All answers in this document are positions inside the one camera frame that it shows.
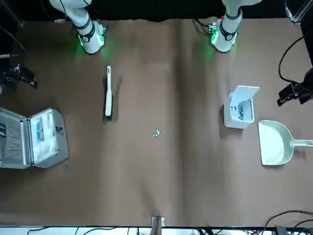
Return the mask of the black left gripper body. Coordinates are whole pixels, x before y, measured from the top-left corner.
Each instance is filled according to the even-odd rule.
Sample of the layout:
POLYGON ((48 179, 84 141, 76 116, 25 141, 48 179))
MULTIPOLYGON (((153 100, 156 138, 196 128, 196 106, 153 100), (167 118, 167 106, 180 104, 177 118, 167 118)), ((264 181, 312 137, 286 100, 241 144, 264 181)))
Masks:
POLYGON ((313 99, 313 73, 312 72, 307 72, 305 74, 302 85, 305 88, 305 91, 301 96, 301 104, 304 104, 307 101, 313 99))

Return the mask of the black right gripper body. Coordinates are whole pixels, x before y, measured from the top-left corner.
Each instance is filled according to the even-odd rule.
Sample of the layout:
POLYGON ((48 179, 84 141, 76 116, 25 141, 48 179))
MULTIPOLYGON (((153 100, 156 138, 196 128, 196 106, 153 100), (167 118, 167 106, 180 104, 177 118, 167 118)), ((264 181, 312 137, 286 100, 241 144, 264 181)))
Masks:
POLYGON ((0 67, 0 82, 21 82, 20 78, 20 64, 14 64, 13 66, 1 66, 0 67))

